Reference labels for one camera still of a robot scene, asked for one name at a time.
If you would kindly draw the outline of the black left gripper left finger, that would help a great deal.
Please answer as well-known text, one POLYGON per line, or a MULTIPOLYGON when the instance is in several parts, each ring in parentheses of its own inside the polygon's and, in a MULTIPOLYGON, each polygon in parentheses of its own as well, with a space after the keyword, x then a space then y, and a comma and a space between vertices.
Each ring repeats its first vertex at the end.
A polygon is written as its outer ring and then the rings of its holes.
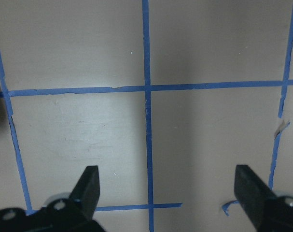
POLYGON ((98 166, 87 166, 80 179, 69 195, 75 205, 81 210, 87 220, 93 218, 99 201, 99 171, 98 166))

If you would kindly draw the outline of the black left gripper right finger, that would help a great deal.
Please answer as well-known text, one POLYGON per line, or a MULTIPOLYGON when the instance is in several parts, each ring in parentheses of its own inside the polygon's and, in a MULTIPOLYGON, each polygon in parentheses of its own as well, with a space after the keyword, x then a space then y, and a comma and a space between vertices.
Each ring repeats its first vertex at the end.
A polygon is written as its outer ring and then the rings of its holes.
POLYGON ((234 194, 255 229, 278 229, 274 212, 278 197, 248 165, 236 166, 234 194))

